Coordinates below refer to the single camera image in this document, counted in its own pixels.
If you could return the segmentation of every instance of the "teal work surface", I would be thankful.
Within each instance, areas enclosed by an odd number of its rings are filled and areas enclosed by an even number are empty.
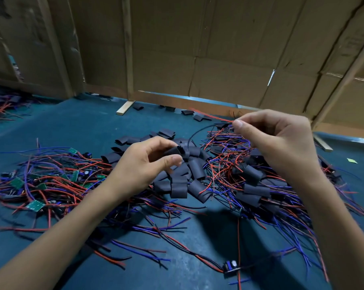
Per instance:
[[[81,152],[91,152],[94,157],[110,152],[114,140],[124,135],[142,137],[150,131],[168,128],[176,132],[177,137],[189,138],[195,131],[208,126],[214,121],[197,122],[191,116],[168,112],[158,106],[145,104],[141,111],[129,109],[124,116],[117,116],[116,110],[124,101],[110,102],[97,98],[84,100],[70,99],[57,104],[43,113],[18,124],[10,131],[0,133],[0,151],[21,151],[33,149],[36,138],[42,147],[68,146]],[[207,128],[199,132],[194,141],[203,140]],[[334,148],[332,153],[320,154],[331,164],[340,169],[354,173],[362,180],[342,172],[350,188],[358,191],[356,201],[364,207],[364,145],[339,140],[326,141]],[[358,164],[349,163],[346,158],[355,159]],[[0,173],[10,171],[17,162],[24,161],[18,154],[0,154]],[[188,206],[202,206],[196,199],[189,197],[178,200]],[[237,218],[215,199],[208,201],[207,208],[200,211],[205,215],[184,213],[192,219],[184,223],[184,232],[171,233],[179,242],[189,249],[203,254],[223,264],[227,260],[237,260]],[[11,222],[31,227],[34,216],[32,212],[12,215],[12,210],[0,205],[0,226]],[[357,218],[364,229],[364,218]],[[166,220],[156,219],[158,225]],[[45,217],[38,219],[37,227],[45,228]],[[108,263],[92,254],[86,246],[69,266],[57,285],[57,289],[236,289],[228,286],[236,277],[224,277],[201,263],[194,256],[174,248],[162,239],[139,232],[122,230],[111,233],[115,239],[142,248],[166,250],[160,254],[171,262],[164,262],[166,268],[135,254],[127,260],[126,270]],[[257,226],[254,221],[242,220],[241,261],[248,265],[267,257],[272,251],[287,249],[290,245],[273,227],[267,230]],[[16,235],[11,231],[0,232],[0,267],[30,244],[30,238],[37,234]],[[131,255],[125,249],[107,243],[112,249],[111,256]],[[243,272],[242,278],[252,277],[243,283],[245,289],[330,289],[323,273],[312,266],[307,274],[304,260],[298,252],[291,253],[274,261],[268,259],[259,263],[252,272]]]

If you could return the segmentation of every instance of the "hand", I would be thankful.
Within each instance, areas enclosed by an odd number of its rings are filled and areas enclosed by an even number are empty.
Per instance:
[[[160,136],[132,144],[102,186],[117,200],[126,200],[145,190],[161,171],[170,172],[171,166],[181,165],[180,155],[162,157],[174,146],[177,146],[175,142]]]
[[[322,174],[306,117],[262,110],[245,114],[232,125],[289,182]]]

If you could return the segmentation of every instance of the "person's right hand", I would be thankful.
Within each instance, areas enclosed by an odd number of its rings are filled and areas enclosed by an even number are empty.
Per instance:
[[[232,125],[290,183],[322,175],[306,117],[262,110],[245,114]]]

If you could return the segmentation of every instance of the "wooden block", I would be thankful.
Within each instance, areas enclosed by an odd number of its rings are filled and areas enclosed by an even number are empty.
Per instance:
[[[134,100],[128,100],[116,111],[117,115],[124,115],[124,113],[133,105]]]
[[[324,151],[333,151],[331,146],[327,144],[323,139],[319,137],[319,135],[313,133],[314,140],[323,148]]]

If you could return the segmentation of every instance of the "person's left hand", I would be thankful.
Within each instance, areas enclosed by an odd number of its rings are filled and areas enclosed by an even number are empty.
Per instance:
[[[160,136],[132,144],[101,186],[112,192],[116,200],[136,195],[146,189],[161,171],[170,171],[171,166],[181,165],[180,155],[162,157],[174,146],[177,146],[175,142]]]

